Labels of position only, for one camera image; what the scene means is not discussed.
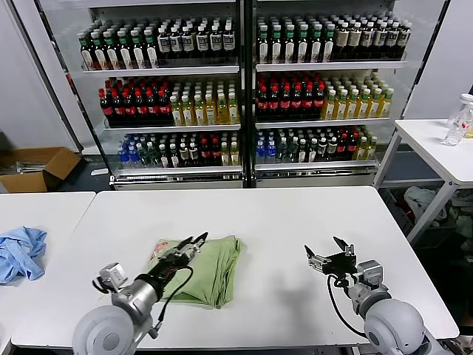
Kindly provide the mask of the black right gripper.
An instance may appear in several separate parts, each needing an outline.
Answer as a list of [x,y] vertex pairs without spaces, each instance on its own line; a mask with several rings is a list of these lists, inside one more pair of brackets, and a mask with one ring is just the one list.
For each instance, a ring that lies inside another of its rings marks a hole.
[[304,245],[308,265],[325,275],[332,274],[336,277],[345,277],[345,274],[355,274],[357,268],[354,245],[348,244],[338,237],[333,237],[333,240],[341,249],[341,252],[328,257],[316,255],[309,246]]

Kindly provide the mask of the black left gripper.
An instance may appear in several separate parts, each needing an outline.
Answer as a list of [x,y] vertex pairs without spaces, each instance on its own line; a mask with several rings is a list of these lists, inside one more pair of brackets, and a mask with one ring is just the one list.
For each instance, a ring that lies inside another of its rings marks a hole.
[[173,273],[188,266],[196,254],[200,253],[207,236],[208,232],[205,231],[197,237],[190,236],[181,241],[175,248],[158,257],[148,274],[155,278],[170,278]]

